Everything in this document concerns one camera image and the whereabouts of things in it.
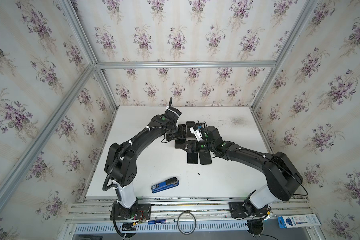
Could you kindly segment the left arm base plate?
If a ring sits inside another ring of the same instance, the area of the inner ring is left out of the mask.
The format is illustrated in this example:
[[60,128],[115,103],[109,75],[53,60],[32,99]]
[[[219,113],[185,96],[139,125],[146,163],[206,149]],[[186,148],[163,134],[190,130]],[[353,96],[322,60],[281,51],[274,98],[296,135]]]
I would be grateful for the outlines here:
[[149,220],[151,218],[151,204],[135,203],[130,209],[123,207],[120,203],[114,203],[111,208],[110,220]]

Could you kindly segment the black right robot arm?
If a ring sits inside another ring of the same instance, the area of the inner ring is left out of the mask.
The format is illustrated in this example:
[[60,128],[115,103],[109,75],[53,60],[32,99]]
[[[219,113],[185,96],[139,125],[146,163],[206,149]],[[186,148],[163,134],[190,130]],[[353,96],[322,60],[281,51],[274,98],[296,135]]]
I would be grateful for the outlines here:
[[239,209],[231,211],[233,218],[260,218],[270,210],[275,201],[287,202],[302,186],[303,177],[282,152],[262,153],[225,141],[217,128],[206,124],[195,124],[186,130],[188,153],[209,154],[216,158],[237,162],[264,174],[267,184],[254,190],[241,203]]

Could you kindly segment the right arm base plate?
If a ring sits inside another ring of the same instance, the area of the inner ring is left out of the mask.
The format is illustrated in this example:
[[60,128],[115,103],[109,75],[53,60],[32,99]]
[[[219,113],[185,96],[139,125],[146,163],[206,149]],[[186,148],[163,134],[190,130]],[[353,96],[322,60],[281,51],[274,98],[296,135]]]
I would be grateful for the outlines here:
[[251,217],[252,205],[247,202],[229,202],[230,215],[235,219]]

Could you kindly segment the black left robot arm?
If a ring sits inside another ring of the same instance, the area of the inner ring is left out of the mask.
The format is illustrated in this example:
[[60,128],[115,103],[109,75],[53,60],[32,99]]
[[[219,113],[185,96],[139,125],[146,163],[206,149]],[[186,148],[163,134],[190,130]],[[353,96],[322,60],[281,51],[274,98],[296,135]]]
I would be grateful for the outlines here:
[[185,128],[178,126],[182,113],[173,107],[172,102],[173,98],[170,98],[165,112],[153,116],[148,125],[134,137],[120,145],[114,143],[110,146],[102,191],[113,189],[117,194],[116,204],[112,208],[112,220],[116,220],[117,216],[125,220],[133,219],[139,212],[138,198],[133,188],[139,155],[161,136],[168,137],[169,141],[186,136]]

